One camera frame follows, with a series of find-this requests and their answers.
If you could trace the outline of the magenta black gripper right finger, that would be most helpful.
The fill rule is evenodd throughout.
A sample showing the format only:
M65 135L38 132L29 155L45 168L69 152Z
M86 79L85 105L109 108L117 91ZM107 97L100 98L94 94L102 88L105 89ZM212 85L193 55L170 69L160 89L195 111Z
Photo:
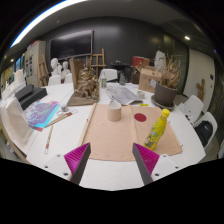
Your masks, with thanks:
M133 144L132 153L135 157L143 183L145 185L152 183L152 172L159 160L159 155L137 143Z

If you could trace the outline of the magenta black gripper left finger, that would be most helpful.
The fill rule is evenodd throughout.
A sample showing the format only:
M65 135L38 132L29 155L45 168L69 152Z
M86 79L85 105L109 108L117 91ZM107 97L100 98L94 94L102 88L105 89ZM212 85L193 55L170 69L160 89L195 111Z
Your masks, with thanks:
M86 143L64 155L65 161L72 173L72 183L76 185L80 183L90 153L91 146L89 143Z

